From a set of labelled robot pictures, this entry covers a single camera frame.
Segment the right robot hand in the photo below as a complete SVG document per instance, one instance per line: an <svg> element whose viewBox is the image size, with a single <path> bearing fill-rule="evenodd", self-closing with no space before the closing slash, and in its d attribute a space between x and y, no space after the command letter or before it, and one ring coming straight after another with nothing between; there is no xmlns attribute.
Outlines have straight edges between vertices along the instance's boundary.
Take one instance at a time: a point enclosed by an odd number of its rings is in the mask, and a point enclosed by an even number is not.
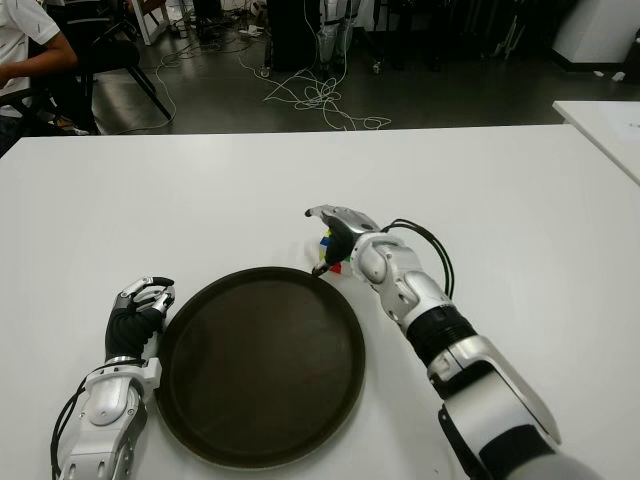
<svg viewBox="0 0 640 480"><path fill-rule="evenodd" d="M324 259L311 271L316 277L349 257L362 235L380 231L379 225L369 216L347 207L325 204L307 209L304 215L319 218L330 231Z"/></svg>

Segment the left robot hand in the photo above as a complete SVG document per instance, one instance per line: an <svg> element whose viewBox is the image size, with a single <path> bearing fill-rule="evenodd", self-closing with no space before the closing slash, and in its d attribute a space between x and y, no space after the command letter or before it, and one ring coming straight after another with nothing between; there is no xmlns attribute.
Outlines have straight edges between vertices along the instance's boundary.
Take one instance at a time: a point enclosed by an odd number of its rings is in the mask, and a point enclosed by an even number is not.
<svg viewBox="0 0 640 480"><path fill-rule="evenodd" d="M105 332L105 360L141 359L146 343L161 333L175 301L172 279L144 276L117 294Z"/></svg>

